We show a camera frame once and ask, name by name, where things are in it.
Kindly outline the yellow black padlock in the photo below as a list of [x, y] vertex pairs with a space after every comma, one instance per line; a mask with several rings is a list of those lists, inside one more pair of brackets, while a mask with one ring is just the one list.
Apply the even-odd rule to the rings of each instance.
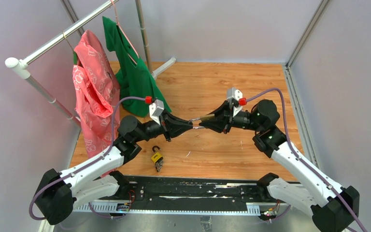
[[159, 146], [155, 145], [152, 147], [152, 151], [154, 154], [151, 157], [151, 160], [155, 166], [156, 171], [160, 173], [164, 164], [164, 158], [160, 153], [161, 149]]

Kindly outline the brass padlock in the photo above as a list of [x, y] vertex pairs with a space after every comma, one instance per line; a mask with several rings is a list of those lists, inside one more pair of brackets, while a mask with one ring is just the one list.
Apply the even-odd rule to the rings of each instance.
[[212, 120], [214, 118], [215, 118], [214, 114], [208, 114], [208, 115], [203, 115], [203, 116], [200, 116], [200, 117], [197, 117], [197, 118], [192, 118], [188, 122], [191, 122], [191, 124], [193, 125], [194, 130], [199, 130], [199, 129], [212, 130], [212, 128], [210, 128], [210, 127], [201, 126], [200, 123], [209, 122], [210, 120]]

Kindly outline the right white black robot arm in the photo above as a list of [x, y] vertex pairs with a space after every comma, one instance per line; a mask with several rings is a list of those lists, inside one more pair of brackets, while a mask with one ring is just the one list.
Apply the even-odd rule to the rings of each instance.
[[280, 114], [273, 101], [261, 100], [250, 112], [236, 112], [234, 103], [224, 101], [199, 125], [218, 133], [228, 133], [231, 128], [254, 131], [257, 149], [285, 167], [302, 184], [299, 188], [268, 173], [257, 182], [257, 197], [261, 201], [274, 198], [291, 205], [308, 215], [321, 232], [341, 232], [357, 220], [359, 192], [330, 179], [296, 149], [288, 134], [276, 126]]

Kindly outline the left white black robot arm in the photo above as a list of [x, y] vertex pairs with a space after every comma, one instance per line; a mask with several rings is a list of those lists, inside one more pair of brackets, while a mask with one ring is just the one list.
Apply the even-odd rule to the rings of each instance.
[[117, 129], [117, 138], [99, 154], [72, 168], [46, 171], [29, 205], [34, 220], [56, 225], [72, 211], [93, 200], [114, 196], [122, 200], [128, 195], [123, 176], [113, 171], [134, 159], [140, 141], [163, 135], [167, 141], [193, 129], [193, 123], [163, 111], [157, 121], [141, 123], [135, 116], [125, 116]]

